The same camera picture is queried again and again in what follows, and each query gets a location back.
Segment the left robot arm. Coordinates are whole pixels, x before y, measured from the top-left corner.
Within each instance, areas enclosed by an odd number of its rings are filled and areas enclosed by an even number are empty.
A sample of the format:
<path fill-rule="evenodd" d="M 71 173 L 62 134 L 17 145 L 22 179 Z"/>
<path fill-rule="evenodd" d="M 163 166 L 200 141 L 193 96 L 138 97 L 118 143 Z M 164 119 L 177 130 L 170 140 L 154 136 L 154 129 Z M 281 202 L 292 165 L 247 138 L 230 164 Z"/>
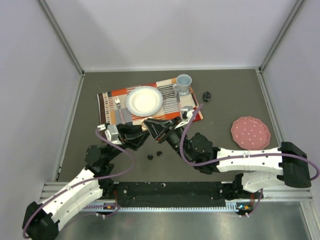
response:
<path fill-rule="evenodd" d="M 144 126 L 126 124 L 102 124 L 95 134 L 105 145 L 87 149 L 86 166 L 80 173 L 53 196 L 28 205 L 22 224 L 24 239 L 54 240 L 69 220 L 91 202 L 109 198 L 115 177 L 111 174 L 111 161 L 124 153 L 133 162 L 135 159 L 127 149 L 137 150 L 150 135 Z"/>

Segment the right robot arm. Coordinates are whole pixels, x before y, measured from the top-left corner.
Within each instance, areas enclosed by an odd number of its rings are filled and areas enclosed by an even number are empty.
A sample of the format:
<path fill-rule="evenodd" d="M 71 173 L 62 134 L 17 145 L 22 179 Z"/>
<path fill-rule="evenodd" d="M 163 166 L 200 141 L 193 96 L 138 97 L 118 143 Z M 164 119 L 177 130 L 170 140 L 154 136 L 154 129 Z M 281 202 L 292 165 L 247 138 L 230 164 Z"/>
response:
<path fill-rule="evenodd" d="M 221 193 L 234 199 L 245 198 L 250 193 L 273 186 L 296 189 L 310 188 L 311 162 L 306 154 L 291 142 L 283 141 L 280 147 L 265 150 L 231 150 L 214 147 L 204 135 L 196 133 L 187 138 L 189 123 L 179 117 L 171 120 L 146 118 L 142 127 L 149 131 L 159 144 L 167 142 L 182 160 L 204 174 L 240 171 L 230 190 Z"/>

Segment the beige earbud case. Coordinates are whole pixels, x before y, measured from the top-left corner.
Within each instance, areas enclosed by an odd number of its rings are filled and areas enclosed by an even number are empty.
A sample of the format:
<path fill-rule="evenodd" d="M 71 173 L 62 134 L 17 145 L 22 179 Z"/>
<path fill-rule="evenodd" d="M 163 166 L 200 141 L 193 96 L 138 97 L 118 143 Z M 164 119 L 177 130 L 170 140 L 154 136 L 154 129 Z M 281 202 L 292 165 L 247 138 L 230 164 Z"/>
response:
<path fill-rule="evenodd" d="M 147 130 L 148 130 L 148 128 L 147 128 L 145 125 L 143 125 L 143 126 L 141 127 L 141 129 L 142 129 L 143 131 L 147 131 Z"/>

